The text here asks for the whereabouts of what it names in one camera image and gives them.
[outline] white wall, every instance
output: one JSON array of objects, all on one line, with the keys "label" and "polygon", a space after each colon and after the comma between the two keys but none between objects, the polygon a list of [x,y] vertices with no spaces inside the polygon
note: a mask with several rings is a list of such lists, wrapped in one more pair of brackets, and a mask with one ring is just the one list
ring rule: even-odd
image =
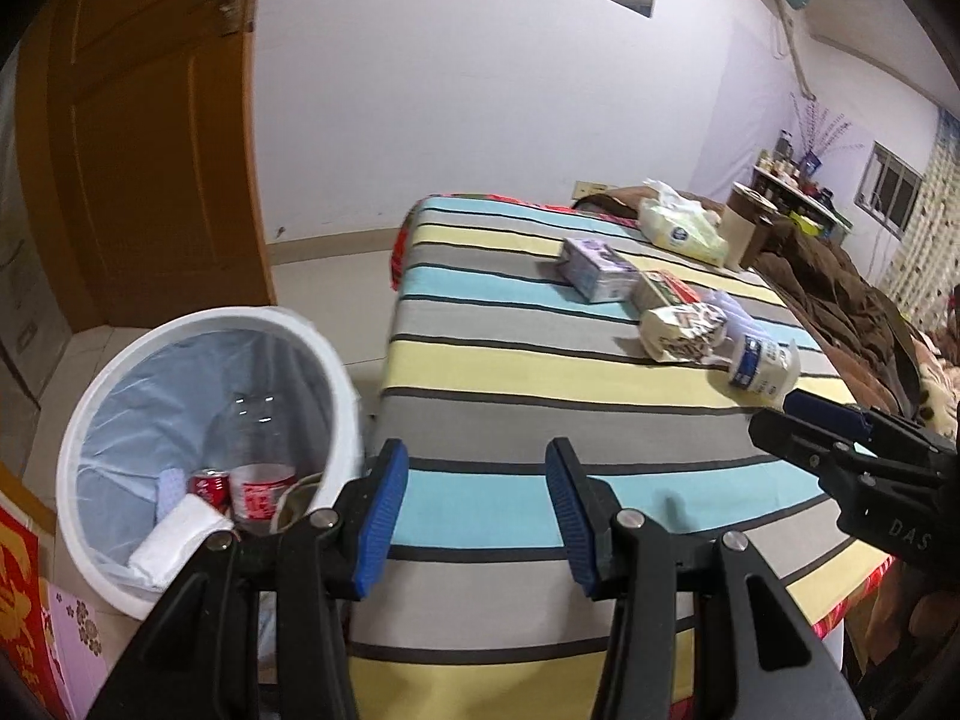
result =
[{"label": "white wall", "polygon": [[776,56],[754,34],[735,28],[688,189],[726,201],[734,181],[749,186],[760,151],[773,147],[792,116],[790,93],[797,89],[789,55]]},{"label": "white wall", "polygon": [[866,146],[827,156],[817,179],[834,190],[834,205],[853,223],[844,250],[860,274],[877,284],[899,240],[854,204],[872,142],[886,146],[922,175],[936,139],[937,106],[884,71],[823,43],[803,40],[800,52],[818,100],[854,123],[845,140]]},{"label": "white wall", "polygon": [[733,25],[761,0],[259,0],[267,240],[400,223],[421,196],[568,201],[578,179],[688,186]]}]

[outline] red soda can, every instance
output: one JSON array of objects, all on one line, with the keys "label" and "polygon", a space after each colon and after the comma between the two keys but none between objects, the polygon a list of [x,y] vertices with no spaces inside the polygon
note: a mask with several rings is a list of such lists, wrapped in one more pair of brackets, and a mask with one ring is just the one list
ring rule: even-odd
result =
[{"label": "red soda can", "polygon": [[226,514],[230,508],[230,473],[217,469],[200,469],[190,476],[187,489],[199,495],[220,514]]}]

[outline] wall outlet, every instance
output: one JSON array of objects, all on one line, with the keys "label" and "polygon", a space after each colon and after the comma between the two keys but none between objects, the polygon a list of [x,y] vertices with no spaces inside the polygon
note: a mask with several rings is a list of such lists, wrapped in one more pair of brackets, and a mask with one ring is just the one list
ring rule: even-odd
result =
[{"label": "wall outlet", "polygon": [[586,197],[588,194],[600,194],[602,191],[606,191],[610,188],[610,184],[593,184],[589,181],[577,181],[577,183],[573,185],[573,194],[570,196],[570,199],[573,202],[576,202],[581,197]]}]

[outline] screw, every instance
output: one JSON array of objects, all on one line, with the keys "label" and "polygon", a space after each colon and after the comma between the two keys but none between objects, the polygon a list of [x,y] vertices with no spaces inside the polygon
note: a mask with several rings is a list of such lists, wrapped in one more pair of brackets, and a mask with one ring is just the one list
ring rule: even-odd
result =
[{"label": "screw", "polygon": [[643,516],[643,512],[637,512],[636,509],[621,509],[616,513],[616,521],[624,528],[630,528],[632,530],[634,528],[642,528],[647,518]]},{"label": "screw", "polygon": [[229,549],[229,546],[233,543],[233,533],[230,531],[210,533],[204,543],[210,552],[223,552],[224,549]]},{"label": "screw", "polygon": [[320,531],[328,531],[340,522],[340,516],[333,509],[317,509],[310,514],[310,524]]},{"label": "screw", "polygon": [[723,534],[721,541],[723,541],[723,546],[733,550],[733,552],[745,551],[750,543],[750,539],[747,539],[747,536],[744,536],[740,531],[727,531]]}]

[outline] white trash bin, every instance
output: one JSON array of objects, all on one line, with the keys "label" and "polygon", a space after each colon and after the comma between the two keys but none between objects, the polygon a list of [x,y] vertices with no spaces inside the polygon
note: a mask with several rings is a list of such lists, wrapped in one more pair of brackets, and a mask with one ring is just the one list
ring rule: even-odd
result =
[{"label": "white trash bin", "polygon": [[157,475],[207,466],[203,441],[236,392],[282,392],[298,477],[323,471],[310,509],[360,475],[359,399],[333,347],[294,312],[219,308],[152,330],[93,380],[56,465],[56,512],[83,579],[144,619],[160,593],[126,567],[155,525]]}]

